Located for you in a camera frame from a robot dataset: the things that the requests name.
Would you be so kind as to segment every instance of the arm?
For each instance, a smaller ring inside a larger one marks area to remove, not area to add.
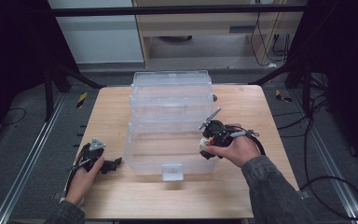
[[[295,189],[268,157],[260,155],[251,139],[240,136],[229,147],[205,150],[241,168],[249,185],[255,223],[315,223]]]
[[[94,163],[89,172],[83,167],[79,168],[71,182],[71,188],[69,188],[65,200],[60,202],[58,208],[46,219],[45,223],[84,223],[85,214],[78,206],[84,195],[91,189],[95,176],[102,166],[103,157]]]

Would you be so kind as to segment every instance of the wire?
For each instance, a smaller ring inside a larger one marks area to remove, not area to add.
[[[301,114],[301,112],[290,112],[290,113],[277,114],[277,115],[272,115],[272,117],[279,117],[279,116],[293,115],[293,114]]]
[[[72,180],[74,179],[75,177],[75,174],[78,170],[78,165],[80,163],[80,161],[83,159],[83,156],[85,154],[85,150],[86,148],[88,148],[90,146],[90,144],[86,144],[85,146],[83,146],[80,150],[80,152],[77,154],[76,158],[75,158],[75,165],[73,165],[71,167],[71,169],[69,169],[68,171],[70,171],[71,173],[69,174],[68,176],[68,180],[66,181],[66,187],[65,187],[65,197],[66,197],[66,194],[68,193],[69,191],[69,188],[71,188],[71,184],[72,184]]]
[[[321,91],[327,91],[328,86],[324,84],[323,80],[323,74],[322,74],[322,80],[319,80],[318,78],[314,77],[313,75],[310,76],[313,84],[312,87],[321,90]]]
[[[317,193],[315,192],[315,189],[312,187],[312,183],[314,182],[317,182],[317,181],[320,181],[322,179],[335,179],[337,181],[341,181],[341,182],[344,182],[346,183],[351,189],[354,189],[356,191],[356,193],[358,194],[358,188],[356,188],[353,184],[351,184],[350,182],[342,179],[342,178],[339,178],[339,177],[336,177],[336,176],[331,176],[331,175],[323,175],[323,176],[319,176],[319,177],[316,177],[316,178],[313,178],[313,179],[310,179],[310,174],[309,174],[309,170],[308,170],[308,160],[307,160],[307,151],[308,151],[308,148],[307,148],[307,139],[308,139],[308,133],[310,132],[310,129],[313,125],[313,113],[315,111],[319,111],[320,108],[324,105],[328,105],[327,104],[327,101],[324,100],[324,101],[321,101],[319,104],[317,105],[314,105],[316,100],[319,98],[319,97],[322,97],[324,96],[324,94],[321,94],[320,96],[316,97],[315,100],[312,102],[312,105],[311,105],[311,113],[310,113],[310,121],[307,125],[307,129],[305,131],[305,134],[304,134],[304,170],[305,170],[305,175],[306,175],[306,179],[307,179],[307,183],[301,187],[300,189],[303,190],[305,187],[309,187],[310,188],[310,191],[312,192],[313,196],[319,201],[319,203],[321,203],[325,208],[327,208],[330,212],[336,214],[337,216],[339,217],[342,217],[342,218],[345,218],[347,220],[358,220],[358,217],[348,217],[347,215],[342,215],[341,213],[339,213],[337,210],[333,209],[332,207],[330,207],[329,205],[327,205],[318,195]]]
[[[307,115],[304,116],[304,117],[302,117],[301,119],[299,119],[299,120],[297,120],[297,121],[291,123],[291,124],[288,124],[288,125],[286,125],[286,126],[283,126],[283,127],[277,128],[277,129],[278,129],[278,130],[282,130],[282,129],[290,128],[290,127],[292,127],[292,126],[295,126],[296,124],[298,124],[299,122],[301,122],[301,120],[306,119],[306,118],[308,118]]]
[[[285,136],[285,135],[280,135],[281,138],[292,138],[292,137],[302,137],[304,136],[305,134],[299,134],[299,135],[288,135],[288,136]]]
[[[252,31],[252,35],[251,35],[251,46],[252,46],[252,50],[254,52],[254,55],[256,55],[255,53],[255,48],[254,48],[254,45],[253,45],[253,37],[255,35],[255,30],[258,28],[258,33],[260,33],[260,39],[261,39],[261,42],[263,43],[263,47],[264,47],[264,53],[266,54],[266,56],[273,62],[273,63],[277,63],[277,62],[280,62],[281,60],[275,60],[275,59],[271,59],[269,57],[269,54],[267,53],[267,47],[266,47],[266,44],[264,42],[264,38],[263,36],[261,35],[261,30],[260,30],[260,12],[257,13],[257,20],[255,22],[255,28],[254,30]],[[257,57],[255,57],[257,63],[259,65],[262,65],[262,66],[265,66],[265,65],[268,65],[267,63],[266,64],[262,64],[260,61],[258,61]]]
[[[22,121],[25,118],[25,115],[27,114],[27,111],[25,109],[23,109],[23,108],[16,107],[16,108],[11,108],[8,111],[12,111],[12,110],[22,110],[22,112],[23,112],[22,117],[19,118],[16,121],[13,121],[13,122],[10,122],[10,123],[2,123],[2,125],[8,126],[8,125],[16,124],[16,123]]]
[[[322,80],[322,83],[326,86],[326,84],[324,83],[324,76],[325,76],[325,74],[324,74],[324,73],[321,73],[321,80]]]
[[[272,52],[273,52],[273,54],[274,54],[275,56],[282,57],[282,61],[283,61],[283,63],[285,63],[286,58],[287,58],[287,54],[289,53],[290,35],[286,35],[286,40],[285,40],[285,43],[284,43],[284,48],[283,48],[283,49],[276,50],[276,49],[275,49],[275,46],[276,46],[276,43],[278,42],[279,36],[280,36],[280,35],[275,35],[275,36],[274,36],[274,43],[273,43],[273,45],[272,45]]]

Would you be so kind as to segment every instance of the hand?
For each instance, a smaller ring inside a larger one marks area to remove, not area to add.
[[[65,200],[69,203],[72,203],[76,206],[79,206],[84,195],[89,192],[92,184],[94,183],[95,176],[100,171],[103,166],[104,158],[100,157],[94,165],[92,166],[89,172],[86,171],[83,167],[80,167],[72,179],[71,188],[69,188],[68,193],[66,194]]]
[[[240,124],[229,126],[240,127]],[[258,151],[255,142],[246,136],[234,138],[228,147],[209,146],[205,148],[205,151],[216,156],[224,157],[240,168],[247,161],[260,156],[260,152]]]

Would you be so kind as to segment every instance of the right hand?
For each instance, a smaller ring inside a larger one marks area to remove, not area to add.
[[[205,151],[216,156],[224,157],[240,168],[247,161],[260,156],[255,142],[246,136],[234,138],[228,147],[208,146],[205,148]]]

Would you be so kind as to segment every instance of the wooden table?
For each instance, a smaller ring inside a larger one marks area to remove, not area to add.
[[[260,134],[267,155],[297,189],[266,98],[259,86],[213,85],[224,123],[240,123]],[[100,90],[81,146],[92,137],[106,143],[104,157],[123,156],[131,119],[130,87]],[[115,172],[99,174],[85,197],[87,218],[243,218],[253,217],[249,189],[241,169],[220,160],[213,173],[185,175],[184,181],[163,182],[160,175],[135,175],[122,162]]]

